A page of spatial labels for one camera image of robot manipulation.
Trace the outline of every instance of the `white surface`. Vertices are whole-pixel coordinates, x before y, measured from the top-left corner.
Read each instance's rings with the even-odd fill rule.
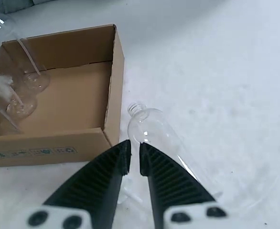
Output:
[[[280,159],[280,1],[59,0],[13,17],[26,36],[118,26],[126,57],[122,140],[127,106],[142,100],[165,112],[211,177],[233,170],[236,178],[226,160],[247,166],[260,165],[265,154]],[[213,159],[217,171],[209,167]],[[83,164],[0,168],[0,222],[41,204]],[[127,215],[138,216],[119,206],[114,228],[131,228]],[[280,228],[280,177],[245,218],[258,229]]]

